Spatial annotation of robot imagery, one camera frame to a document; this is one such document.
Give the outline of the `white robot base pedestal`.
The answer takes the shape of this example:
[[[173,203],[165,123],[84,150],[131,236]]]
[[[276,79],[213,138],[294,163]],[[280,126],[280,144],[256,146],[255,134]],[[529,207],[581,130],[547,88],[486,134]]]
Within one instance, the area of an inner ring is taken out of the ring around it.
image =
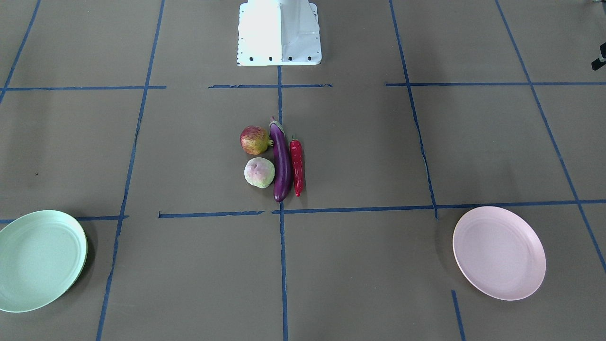
[[[318,7],[307,0],[249,0],[240,5],[237,65],[319,65]]]

